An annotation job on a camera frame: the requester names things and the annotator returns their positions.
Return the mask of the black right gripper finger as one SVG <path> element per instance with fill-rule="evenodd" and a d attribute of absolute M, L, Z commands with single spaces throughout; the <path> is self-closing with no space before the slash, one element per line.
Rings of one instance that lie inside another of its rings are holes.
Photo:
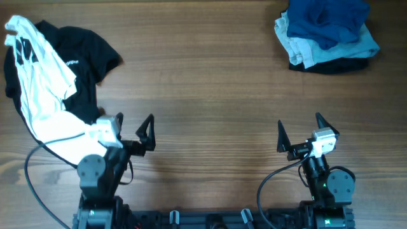
<path fill-rule="evenodd" d="M 334 132 L 335 137 L 340 136 L 339 131 L 337 131 L 330 123 L 328 123 L 326 119 L 320 114 L 320 112 L 316 112 L 315 117 L 319 128 L 330 128 Z"/>
<path fill-rule="evenodd" d="M 288 138 L 287 132 L 281 120 L 277 122 L 277 126 L 278 126 L 277 152 L 282 153 L 289 151 L 291 147 L 291 142 Z"/>

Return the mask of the blue polo shirt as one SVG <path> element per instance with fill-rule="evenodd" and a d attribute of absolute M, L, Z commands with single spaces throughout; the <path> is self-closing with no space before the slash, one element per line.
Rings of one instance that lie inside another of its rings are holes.
<path fill-rule="evenodd" d="M 323 50 L 353 43 L 369 11 L 369 4 L 361 0 L 290 0 L 287 36 L 314 40 Z"/>

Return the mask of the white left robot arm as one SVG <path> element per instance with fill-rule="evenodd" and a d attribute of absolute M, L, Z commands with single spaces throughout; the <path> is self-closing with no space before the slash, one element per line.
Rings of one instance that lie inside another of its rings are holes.
<path fill-rule="evenodd" d="M 81 197 L 78 211 L 73 216 L 72 227 L 92 228 L 140 228 L 139 220 L 129 205 L 116 196 L 124 172 L 134 172 L 131 156 L 144 156 L 156 146 L 155 117 L 150 114 L 136 130 L 136 140 L 123 140 L 121 126 L 123 114 L 101 116 L 96 121 L 96 136 L 107 148 L 106 154 L 85 156 L 77 166 Z"/>

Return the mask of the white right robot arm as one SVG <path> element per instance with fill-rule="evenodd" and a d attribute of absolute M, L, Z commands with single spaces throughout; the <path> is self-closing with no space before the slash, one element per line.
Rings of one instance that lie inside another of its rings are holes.
<path fill-rule="evenodd" d="M 286 152 L 289 161 L 301 161 L 305 175 L 301 180 L 312 200 L 301 201 L 292 211 L 278 213 L 277 223 L 281 228 L 355 228 L 353 210 L 348 208 L 355 190 L 355 175 L 342 166 L 330 167 L 326 160 L 326 155 L 336 149 L 340 133 L 320 113 L 315 117 L 318 129 L 300 144 L 291 144 L 282 122 L 278 122 L 277 151 Z"/>

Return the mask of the black folded garment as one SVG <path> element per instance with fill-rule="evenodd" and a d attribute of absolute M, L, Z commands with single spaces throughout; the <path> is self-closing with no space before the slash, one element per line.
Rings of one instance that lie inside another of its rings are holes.
<path fill-rule="evenodd" d="M 339 58 L 327 62 L 317 63 L 308 68 L 305 67 L 304 63 L 300 63 L 298 65 L 290 64 L 289 70 L 304 73 L 332 75 L 360 71 L 368 66 L 369 60 L 367 58 Z"/>

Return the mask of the light blue folded jeans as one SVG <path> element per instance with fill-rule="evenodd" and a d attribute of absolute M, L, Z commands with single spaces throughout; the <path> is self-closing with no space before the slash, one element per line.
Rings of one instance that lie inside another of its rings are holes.
<path fill-rule="evenodd" d="M 338 43 L 336 46 L 323 50 L 312 39 L 290 38 L 287 35 L 289 18 L 286 11 L 275 20 L 274 30 L 278 40 L 289 57 L 289 67 L 298 71 L 310 70 L 327 64 L 336 64 L 341 60 L 355 62 L 374 57 L 380 47 L 373 39 L 368 28 L 363 25 L 359 31 L 359 39 L 351 43 Z"/>

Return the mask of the white t-shirt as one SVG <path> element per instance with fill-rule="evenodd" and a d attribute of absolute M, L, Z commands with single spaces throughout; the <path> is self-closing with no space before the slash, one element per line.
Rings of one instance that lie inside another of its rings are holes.
<path fill-rule="evenodd" d="M 34 24 L 13 15 L 5 25 L 20 84 L 21 111 L 30 133 L 63 160 L 78 164 L 87 155 L 104 156 L 96 124 L 67 111 L 63 101 L 76 93 L 76 76 Z"/>

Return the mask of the black aluminium rail frame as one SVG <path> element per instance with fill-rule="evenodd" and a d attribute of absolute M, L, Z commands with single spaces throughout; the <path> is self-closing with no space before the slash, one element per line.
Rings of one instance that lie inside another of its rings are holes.
<path fill-rule="evenodd" d="M 131 211 L 122 207 L 80 207 L 72 220 L 73 228 L 310 228 L 355 229 L 352 209 L 317 207 L 313 202 L 297 208 L 270 208 L 264 212 L 240 211 L 187 212 L 173 210 Z"/>

